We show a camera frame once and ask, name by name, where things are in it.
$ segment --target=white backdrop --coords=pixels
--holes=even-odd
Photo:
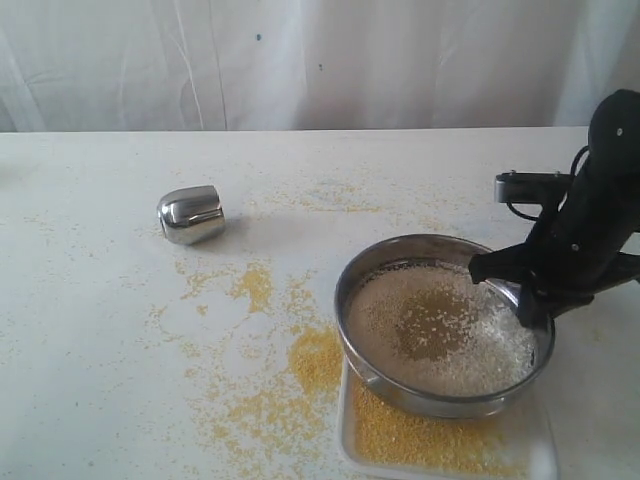
[[[584,125],[639,0],[0,0],[0,131]]]

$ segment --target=metal bowl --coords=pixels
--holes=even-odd
[[[480,418],[500,412],[531,385],[547,365],[555,342],[555,325],[536,329],[533,369],[527,377],[504,390],[472,397],[436,395],[411,388],[390,378],[373,366],[355,347],[346,327],[351,302],[363,282],[381,268],[402,262],[445,262],[467,267],[471,257],[490,250],[482,245],[443,235],[406,235],[377,243],[356,256],[344,269],[335,292],[335,311],[343,348],[349,364],[365,385],[387,403],[409,413],[440,418]],[[492,280],[487,284],[513,311],[519,287]]]

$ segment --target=white table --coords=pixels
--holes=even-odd
[[[584,128],[0,135],[0,475],[345,478],[333,406],[291,452],[216,418],[286,366],[287,325],[332,322],[358,251],[410,232],[519,242],[530,224],[493,203],[494,176],[567,171],[585,142]],[[224,237],[165,241],[158,199],[208,183]],[[273,291],[249,313],[234,285],[256,265]],[[310,297],[292,304],[296,288]],[[538,388],[565,479],[638,478],[638,312],[630,284],[557,322]]]

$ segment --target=overturned cup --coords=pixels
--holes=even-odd
[[[166,194],[158,203],[158,217],[165,238],[180,245],[213,238],[225,228],[220,197],[213,185]]]

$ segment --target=white tray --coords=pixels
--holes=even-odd
[[[427,470],[424,467],[411,465],[374,464],[361,458],[355,450],[355,413],[350,388],[354,381],[357,381],[357,377],[345,359],[338,401],[338,449],[351,468],[366,475],[396,480],[484,480],[489,478],[462,472]],[[519,469],[517,476],[498,478],[505,480],[558,479],[556,449],[549,420],[544,406],[538,401],[533,389],[517,404],[500,415],[498,425],[500,433],[508,439],[500,451],[500,458],[507,460],[517,458],[523,466]]]

